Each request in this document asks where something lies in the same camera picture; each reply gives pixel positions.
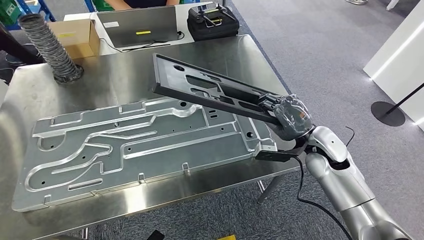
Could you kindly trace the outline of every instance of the black stand base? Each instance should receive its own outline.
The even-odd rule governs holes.
[[[371,113],[376,119],[385,125],[399,127],[405,123],[406,119],[404,113],[399,108],[396,108],[387,114],[387,112],[394,106],[395,105],[385,101],[376,101],[371,105]]]

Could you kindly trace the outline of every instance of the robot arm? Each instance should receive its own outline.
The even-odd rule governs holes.
[[[412,240],[376,200],[346,145],[325,126],[313,126],[295,95],[261,97],[260,106],[281,122],[283,140],[306,141],[306,167],[341,214],[355,240]]]

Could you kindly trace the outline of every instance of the blue shelf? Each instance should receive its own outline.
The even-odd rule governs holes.
[[[42,11],[45,13],[44,19],[46,21],[50,20],[52,22],[56,22],[55,17],[53,16],[52,12],[50,12],[44,0],[38,0],[38,5],[30,5],[30,6],[28,6],[24,0],[15,0],[15,1],[19,4],[19,9],[21,10],[21,14],[19,15],[19,17],[26,14],[39,14]],[[8,25],[5,27],[8,31],[21,29],[17,21],[13,25]]]

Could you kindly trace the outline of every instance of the yellow tape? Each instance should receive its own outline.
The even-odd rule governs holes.
[[[75,32],[61,33],[57,37],[58,38],[66,38],[66,37],[73,37],[73,36],[75,36]]]
[[[135,34],[142,35],[142,34],[151,34],[151,33],[152,33],[151,31],[138,31]]]
[[[212,10],[209,10],[209,11],[205,11],[204,13],[208,14],[208,13],[213,13],[213,12],[216,12],[216,11],[219,11],[219,9],[212,9]]]
[[[226,236],[226,237],[220,238],[218,240],[236,240],[236,235]]]

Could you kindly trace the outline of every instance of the black hose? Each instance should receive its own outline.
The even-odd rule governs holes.
[[[53,69],[58,83],[69,83],[81,77],[84,70],[75,65],[65,48],[58,41],[40,14],[27,14],[18,19],[20,28]]]

